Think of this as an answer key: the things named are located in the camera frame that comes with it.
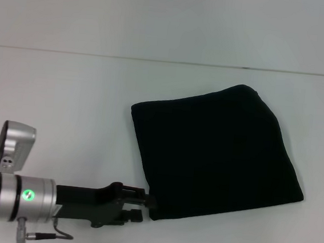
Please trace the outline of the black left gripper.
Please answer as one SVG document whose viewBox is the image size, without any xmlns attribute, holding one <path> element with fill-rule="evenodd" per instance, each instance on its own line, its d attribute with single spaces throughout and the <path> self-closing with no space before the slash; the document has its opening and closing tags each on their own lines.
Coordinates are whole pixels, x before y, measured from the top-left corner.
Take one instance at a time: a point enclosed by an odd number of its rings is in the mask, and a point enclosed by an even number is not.
<svg viewBox="0 0 324 243">
<path fill-rule="evenodd" d="M 60 209 L 55 217 L 86 220 L 92 228 L 143 222 L 140 209 L 123 210 L 124 204 L 140 205 L 147 209 L 157 207 L 155 198 L 147 194 L 145 189 L 117 182 L 102 189 L 57 185 L 56 190 L 56 204 Z"/>
</svg>

